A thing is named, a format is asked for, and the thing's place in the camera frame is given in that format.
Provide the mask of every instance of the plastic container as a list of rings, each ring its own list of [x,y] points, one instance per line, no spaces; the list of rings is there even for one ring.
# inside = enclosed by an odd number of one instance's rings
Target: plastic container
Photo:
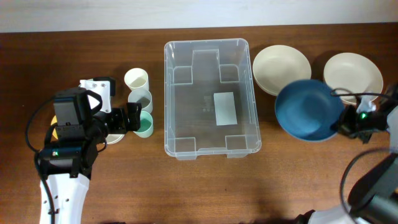
[[[165,151],[244,157],[261,148],[249,45],[244,39],[165,45]]]

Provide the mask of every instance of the brown tabletop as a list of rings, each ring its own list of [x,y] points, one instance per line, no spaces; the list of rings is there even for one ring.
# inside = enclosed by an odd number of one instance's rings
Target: brown tabletop
[[[247,223],[338,205],[348,162],[365,149],[388,146],[388,134],[375,134],[365,145],[343,136],[321,143],[299,141],[280,128],[275,97],[256,83],[259,152],[242,159],[217,155],[194,161],[165,153],[164,45],[235,37],[249,42],[252,61],[270,45],[295,47],[311,63],[313,78],[322,79],[331,56],[353,52],[379,67],[384,86],[398,81],[398,24],[0,34],[0,223],[39,222],[39,177],[24,140],[33,110],[80,79],[102,76],[117,80],[113,106],[122,106],[130,92],[123,77],[134,67],[149,74],[155,130],[148,139],[129,133],[98,156],[82,223]],[[36,147],[42,147],[53,115],[48,106],[33,122],[30,138]],[[383,157],[358,162],[346,192]]]

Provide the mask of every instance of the white paper sticker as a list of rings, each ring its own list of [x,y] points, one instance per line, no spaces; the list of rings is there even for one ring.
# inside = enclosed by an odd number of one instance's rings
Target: white paper sticker
[[[215,93],[214,107],[217,126],[237,124],[234,93]]]

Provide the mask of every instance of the cable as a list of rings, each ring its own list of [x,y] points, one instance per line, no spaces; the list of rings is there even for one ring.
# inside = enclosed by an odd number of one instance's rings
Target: cable
[[[104,150],[107,148],[107,146],[108,146],[108,142],[106,141],[106,139],[105,139],[105,142],[104,142],[104,144],[105,144],[104,148],[102,148],[102,149],[98,150],[98,153],[100,153],[100,152],[104,151]]]
[[[47,194],[47,197],[49,198],[49,203],[50,203],[50,212],[49,212],[49,214],[51,214],[51,224],[55,224],[54,201],[52,200],[52,195],[51,195],[51,191],[50,191],[49,185],[47,184],[47,181],[44,179],[42,173],[40,172],[39,153],[38,152],[35,153],[34,162],[35,162],[35,167],[36,167],[37,173],[38,173],[38,175],[40,177],[40,180],[43,183],[43,186],[44,186],[44,189],[45,189],[45,193]]]
[[[347,91],[349,93],[347,93],[347,94],[336,94],[335,93],[336,90],[343,90],[343,91]],[[344,88],[335,88],[334,90],[332,90],[330,92],[330,95],[331,96],[355,96],[355,97],[357,97],[357,96],[380,96],[380,97],[387,98],[387,99],[389,99],[391,101],[394,101],[394,102],[398,103],[397,99],[395,99],[395,98],[393,98],[393,97],[391,97],[389,95],[385,95],[385,94],[381,94],[381,93],[351,93],[351,91],[346,90]]]
[[[27,144],[27,146],[29,147],[30,150],[34,151],[34,152],[39,152],[40,150],[35,149],[29,142],[29,128],[30,128],[30,123],[32,122],[32,120],[35,118],[36,114],[47,104],[50,103],[52,100],[54,99],[54,96],[52,96],[50,99],[46,100],[44,103],[42,103],[32,114],[32,116],[30,117],[30,119],[28,120],[27,124],[26,124],[26,129],[25,129],[25,142]]]
[[[343,210],[347,213],[347,215],[352,219],[352,221],[355,224],[358,224],[358,222],[355,220],[355,217],[350,214],[347,205],[345,204],[344,201],[344,184],[346,182],[347,176],[349,171],[351,170],[351,168],[354,166],[354,164],[362,157],[368,155],[368,154],[372,154],[372,153],[376,153],[376,152],[389,152],[390,149],[388,148],[381,148],[381,149],[370,149],[364,152],[359,153],[356,157],[354,157],[354,159],[348,164],[346,170],[344,171],[343,177],[341,178],[341,182],[340,182],[340,202],[341,205],[343,206]]]

